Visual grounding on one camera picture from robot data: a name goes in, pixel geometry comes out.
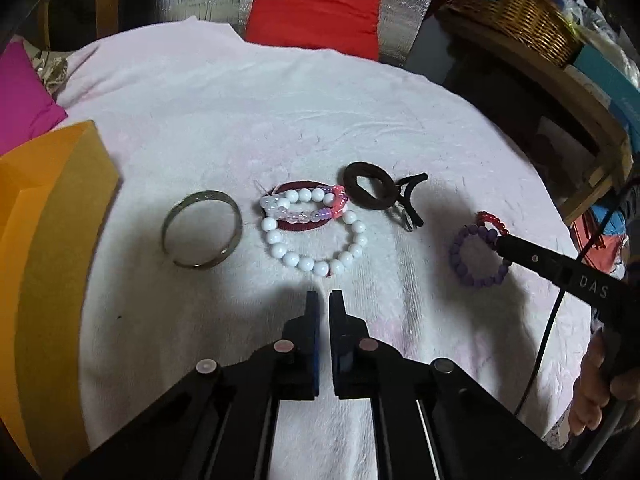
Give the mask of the person's right hand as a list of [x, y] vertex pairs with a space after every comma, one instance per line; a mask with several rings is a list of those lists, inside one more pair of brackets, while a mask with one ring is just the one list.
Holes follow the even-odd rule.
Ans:
[[639, 400], [639, 371], [631, 370], [615, 377], [607, 385], [600, 367], [605, 359], [605, 345], [602, 330], [597, 330], [589, 341], [586, 353], [580, 363], [580, 373], [576, 382], [570, 410], [568, 428], [572, 436], [580, 436], [586, 429], [595, 430], [602, 422], [603, 409], [611, 396], [622, 401]]

